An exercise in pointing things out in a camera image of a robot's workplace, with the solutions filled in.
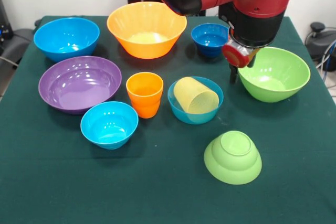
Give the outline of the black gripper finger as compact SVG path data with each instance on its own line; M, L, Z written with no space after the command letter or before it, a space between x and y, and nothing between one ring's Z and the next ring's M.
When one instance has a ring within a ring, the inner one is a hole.
M238 78L238 68L234 65L229 65L230 68L230 83L235 84Z
M254 66L255 63L255 59L256 59L256 55L258 53L258 50L253 50L249 55L248 55L248 59L249 59L249 63L247 65L247 67L252 68Z

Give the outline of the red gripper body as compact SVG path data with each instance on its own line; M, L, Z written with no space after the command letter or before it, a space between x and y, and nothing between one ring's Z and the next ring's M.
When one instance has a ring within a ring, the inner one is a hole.
M259 50L259 48L246 48L241 45L236 46L234 44L225 44L222 47L225 59L229 62L229 64L237 68L248 66Z

